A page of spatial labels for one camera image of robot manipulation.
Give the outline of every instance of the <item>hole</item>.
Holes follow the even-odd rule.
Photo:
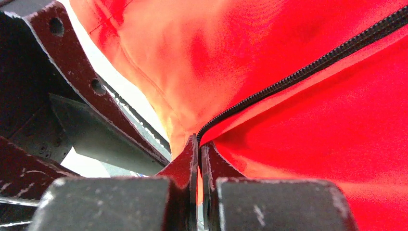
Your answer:
[[[59,18],[52,18],[49,24],[51,33],[60,37],[64,34],[64,25]]]
[[[105,87],[102,86],[101,82],[97,79],[92,80],[91,86],[98,95],[104,95],[106,93]]]
[[[46,150],[47,150],[47,145],[44,143],[43,145],[42,145],[42,147],[40,148],[40,150],[39,150],[39,153],[40,154],[43,154]]]
[[[61,137],[58,137],[54,142],[54,147],[56,148],[59,147],[62,142],[63,142],[63,139],[61,139]]]

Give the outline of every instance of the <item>zipper teeth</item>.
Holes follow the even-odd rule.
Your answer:
[[[329,67],[335,62],[357,52],[358,50],[384,38],[408,23],[408,5],[397,12],[382,19],[370,28],[352,37],[347,42],[321,56],[311,64],[291,74],[290,76],[272,84],[271,86],[249,96],[234,106],[220,113],[207,124],[205,124],[197,134],[197,141],[200,145],[203,135],[213,126],[227,119],[228,117],[241,112],[245,108],[273,95],[296,83],[310,77],[311,75]]]

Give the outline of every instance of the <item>orange fabric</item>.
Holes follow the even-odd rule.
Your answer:
[[[189,135],[408,0],[71,0],[114,67],[146,95],[173,157]],[[322,178],[362,230],[408,226],[408,27],[209,130],[252,178]]]

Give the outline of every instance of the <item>dark red metal bracket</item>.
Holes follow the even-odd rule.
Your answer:
[[[197,170],[198,143],[195,135],[190,136],[183,152],[156,176],[167,177],[175,183],[170,199],[172,207],[178,210],[171,219],[187,224],[185,230],[197,230]]]
[[[201,147],[201,159],[204,227],[216,230],[219,227],[217,179],[220,177],[245,178],[245,176],[222,157],[213,142]]]
[[[140,133],[117,106],[115,100],[100,89],[99,76],[89,63],[64,6],[54,1],[38,13],[25,18],[34,29],[38,42],[47,51],[65,80],[100,116],[159,163],[164,158]]]
[[[55,179],[78,176],[56,162],[27,154],[1,136],[0,152],[1,195],[40,199]]]

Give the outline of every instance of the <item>scratch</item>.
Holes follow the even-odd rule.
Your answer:
[[[261,209],[257,206],[254,205],[254,212],[256,214],[256,218],[258,218],[259,224],[261,224],[262,227],[265,226],[265,221],[264,221],[264,214],[262,213]]]
[[[35,183],[31,183],[26,189],[22,189],[16,196],[14,196],[14,197],[20,197],[23,193],[26,193],[26,192],[28,192],[28,190],[30,190],[31,189],[31,187],[33,187],[33,185],[34,185]]]
[[[23,170],[21,171],[21,175],[20,175],[20,177],[23,177],[23,176],[25,176],[26,175],[26,168],[24,167],[23,168]]]
[[[77,175],[71,174],[69,172],[64,172],[64,171],[55,171],[55,172],[63,174],[63,175],[68,176],[68,177],[77,177]]]
[[[38,171],[38,170],[30,170],[30,171],[27,171],[26,173],[31,173],[31,172],[39,172],[39,173],[42,173],[42,174],[44,174],[44,175],[48,176],[48,174],[47,174],[47,173],[42,172],[42,171]]]
[[[3,192],[4,190],[6,190],[9,185],[11,185],[11,183],[3,184],[3,187],[0,189],[0,193]]]

